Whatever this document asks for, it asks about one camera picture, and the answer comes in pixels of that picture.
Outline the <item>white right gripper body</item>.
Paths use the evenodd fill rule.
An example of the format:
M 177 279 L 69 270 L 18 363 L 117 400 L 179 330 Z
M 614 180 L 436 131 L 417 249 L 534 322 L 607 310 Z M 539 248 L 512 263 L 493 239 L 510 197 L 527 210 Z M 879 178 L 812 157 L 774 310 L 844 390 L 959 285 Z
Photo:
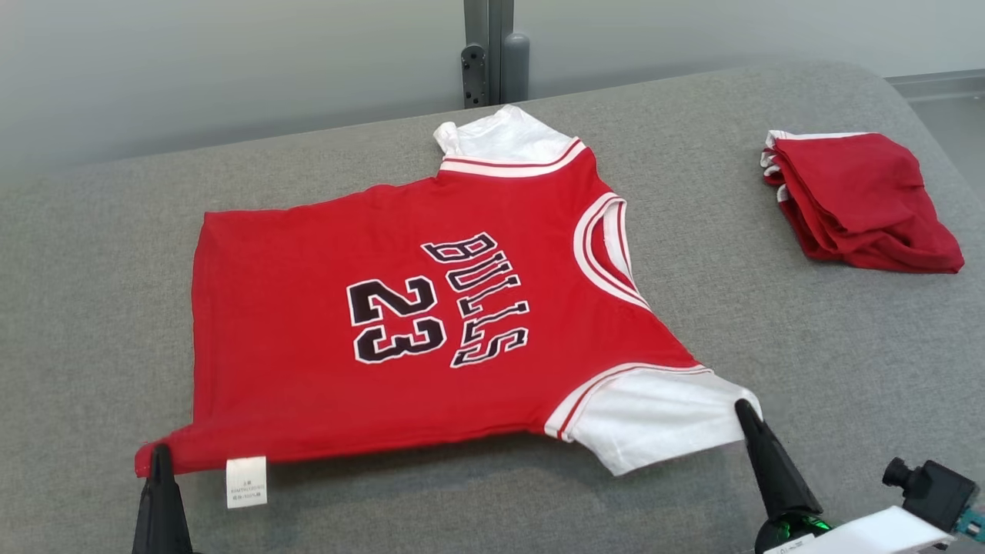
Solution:
M 828 526 L 808 516 L 805 529 L 784 523 L 778 536 L 757 540 L 756 553 L 918 553 L 951 544 L 951 535 L 901 507 Z

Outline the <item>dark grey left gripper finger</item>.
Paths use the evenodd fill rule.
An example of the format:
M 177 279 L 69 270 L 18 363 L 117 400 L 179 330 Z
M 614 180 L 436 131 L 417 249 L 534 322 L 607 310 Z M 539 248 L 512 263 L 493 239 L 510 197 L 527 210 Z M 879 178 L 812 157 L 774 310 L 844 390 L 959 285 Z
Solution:
M 182 491 L 175 480 L 172 454 L 162 446 L 162 553 L 193 553 Z
M 132 547 L 133 553 L 161 552 L 162 539 L 159 537 L 161 533 L 158 529 L 161 511 L 157 505 L 162 477 L 162 455 L 159 453 L 159 448 L 154 448 L 152 450 L 150 476 L 145 478 L 140 497 Z

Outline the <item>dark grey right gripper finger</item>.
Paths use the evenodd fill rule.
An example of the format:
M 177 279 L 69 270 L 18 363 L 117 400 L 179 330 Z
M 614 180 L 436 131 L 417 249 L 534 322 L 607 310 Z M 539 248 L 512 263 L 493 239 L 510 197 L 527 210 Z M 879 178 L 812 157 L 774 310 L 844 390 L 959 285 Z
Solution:
M 741 401 L 741 429 L 768 518 L 780 518 L 792 512 L 822 515 L 822 506 L 777 435 L 746 399 Z
M 735 402 L 736 417 L 746 440 L 761 501 L 768 519 L 777 519 L 793 509 L 793 474 L 791 460 L 770 426 L 761 420 L 749 400 Z

